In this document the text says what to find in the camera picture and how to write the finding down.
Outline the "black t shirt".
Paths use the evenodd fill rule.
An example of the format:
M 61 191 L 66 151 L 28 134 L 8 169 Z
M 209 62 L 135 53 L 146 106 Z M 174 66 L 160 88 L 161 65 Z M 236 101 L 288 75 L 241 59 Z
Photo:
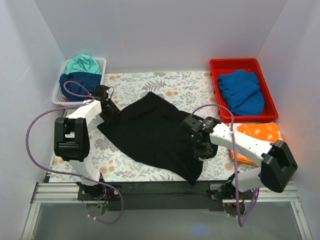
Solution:
M 114 114 L 101 113 L 100 132 L 134 161 L 169 170 L 194 185 L 202 173 L 202 159 L 216 156 L 213 145 L 203 155 L 193 151 L 191 136 L 180 127 L 188 112 L 148 92 Z

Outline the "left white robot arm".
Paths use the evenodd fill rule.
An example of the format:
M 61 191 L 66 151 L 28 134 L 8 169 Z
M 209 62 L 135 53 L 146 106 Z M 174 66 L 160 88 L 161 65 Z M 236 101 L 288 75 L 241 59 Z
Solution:
M 59 117 L 54 123 L 54 153 L 68 162 L 74 171 L 81 176 L 77 183 L 95 200 L 103 199 L 107 194 L 102 174 L 87 159 L 90 152 L 89 123 L 100 114 L 106 114 L 112 120 L 120 111 L 109 97 L 109 87 L 98 85 L 93 94 L 94 100 L 88 99 L 73 113 Z

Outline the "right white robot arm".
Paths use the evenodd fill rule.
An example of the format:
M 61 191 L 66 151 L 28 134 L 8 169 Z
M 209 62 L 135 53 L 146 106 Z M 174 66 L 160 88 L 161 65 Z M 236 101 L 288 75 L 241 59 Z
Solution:
M 282 193 L 298 169 L 288 144 L 280 139 L 272 143 L 231 129 L 219 120 L 207 117 L 197 120 L 188 115 L 180 127 L 190 138 L 197 158 L 212 158 L 218 147 L 236 150 L 252 160 L 257 167 L 245 172 L 235 171 L 213 195 L 219 199 L 237 199 L 244 192 L 259 188 Z

